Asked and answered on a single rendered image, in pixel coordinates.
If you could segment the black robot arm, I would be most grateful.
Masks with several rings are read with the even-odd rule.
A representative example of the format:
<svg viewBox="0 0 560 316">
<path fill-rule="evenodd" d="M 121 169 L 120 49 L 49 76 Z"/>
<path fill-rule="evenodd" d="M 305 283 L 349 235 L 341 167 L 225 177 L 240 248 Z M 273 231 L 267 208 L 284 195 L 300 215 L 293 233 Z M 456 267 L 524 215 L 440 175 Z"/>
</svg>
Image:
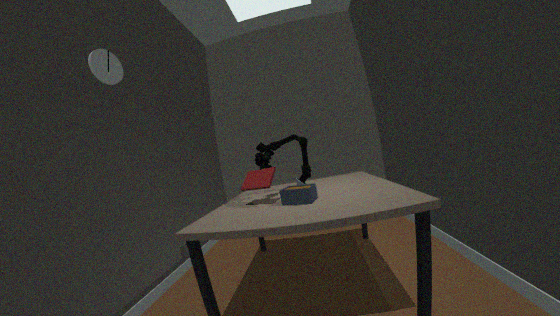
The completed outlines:
<svg viewBox="0 0 560 316">
<path fill-rule="evenodd" d="M 308 155 L 307 155 L 307 144 L 308 144 L 307 138 L 305 138 L 303 136 L 299 137 L 295 134 L 292 134 L 292 135 L 290 135 L 290 136 L 288 136 L 288 137 L 286 137 L 286 138 L 284 138 L 280 141 L 272 142 L 272 143 L 270 143 L 269 145 L 266 145 L 266 146 L 261 142 L 256 147 L 256 149 L 259 152 L 263 152 L 263 153 L 265 152 L 265 153 L 270 154 L 270 156 L 271 155 L 273 156 L 275 154 L 273 151 L 277 150 L 280 146 L 282 146 L 282 145 L 284 145 L 284 144 L 286 144 L 286 143 L 288 143 L 292 140 L 299 141 L 299 144 L 301 146 L 302 157 L 303 157 L 303 165 L 301 167 L 302 167 L 302 173 L 303 174 L 302 174 L 302 176 L 300 177 L 299 180 L 305 184 L 306 180 L 308 178 L 311 178 L 311 168 L 310 168 L 309 163 L 308 163 Z M 271 151 L 269 149 L 271 149 L 273 151 Z"/>
</svg>

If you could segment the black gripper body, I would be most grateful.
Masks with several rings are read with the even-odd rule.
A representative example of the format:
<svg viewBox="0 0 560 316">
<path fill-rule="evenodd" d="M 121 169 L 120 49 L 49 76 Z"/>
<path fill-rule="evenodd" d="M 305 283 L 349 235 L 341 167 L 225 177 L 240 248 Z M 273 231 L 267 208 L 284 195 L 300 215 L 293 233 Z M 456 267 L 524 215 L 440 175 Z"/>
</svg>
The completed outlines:
<svg viewBox="0 0 560 316">
<path fill-rule="evenodd" d="M 260 160 L 264 159 L 264 160 L 266 161 L 266 163 L 265 163 L 264 165 L 269 165 L 268 163 L 270 163 L 269 160 L 271 159 L 271 156 L 270 156 L 270 154 L 268 154 L 268 153 L 265 153 L 264 155 L 263 155 L 262 152 L 256 153 L 255 157 L 256 157 L 256 158 L 260 157 Z M 269 168 L 272 167 L 271 165 L 269 165 L 269 166 L 270 166 Z"/>
</svg>

